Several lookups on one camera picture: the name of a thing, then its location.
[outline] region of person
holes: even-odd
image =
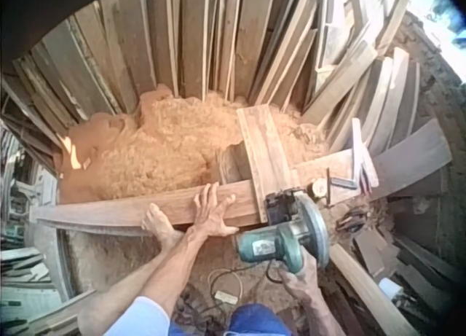
[[[174,335],[182,334],[170,317],[186,286],[203,243],[210,236],[228,236],[239,228],[224,223],[225,210],[235,201],[230,195],[220,203],[218,183],[207,184],[194,198],[194,224],[181,233],[151,204],[143,229],[152,231],[161,244],[152,261],[95,295],[78,315],[83,335]],[[316,335],[344,335],[332,316],[317,285],[315,258],[301,247],[304,266],[297,274],[281,270],[285,289],[303,305],[309,329]],[[257,303],[243,305],[232,314],[224,335],[291,335],[291,331],[270,309]]]

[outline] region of hand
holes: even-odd
[[[315,258],[301,246],[303,268],[296,274],[283,269],[278,270],[286,291],[302,302],[310,302],[322,297],[317,285],[317,262]]]
[[[217,201],[218,182],[207,184],[200,194],[194,197],[196,204],[196,219],[194,226],[206,236],[227,236],[235,234],[239,228],[227,227],[224,214],[228,206],[233,204],[236,197],[230,195],[220,204]]]

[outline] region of leg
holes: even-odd
[[[174,230],[165,214],[151,204],[141,227],[150,230],[161,244],[160,253],[108,291],[93,296],[78,315],[79,330],[83,335],[103,335],[130,307],[147,279],[176,245],[183,233]]]
[[[242,305],[233,313],[228,331],[239,334],[289,335],[291,331],[270,309],[260,303]]]

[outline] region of white sleeve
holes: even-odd
[[[166,336],[170,318],[160,305],[147,297],[137,297],[105,335]]]

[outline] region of sawdust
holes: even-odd
[[[127,198],[215,181],[216,151],[242,140],[236,110],[243,107],[244,101],[225,101],[217,93],[208,93],[205,102],[174,98],[160,85],[141,96],[134,117],[95,114],[69,131],[81,168],[73,169],[64,152],[60,202]],[[290,165],[325,153],[314,127],[298,125],[296,109],[270,110]]]

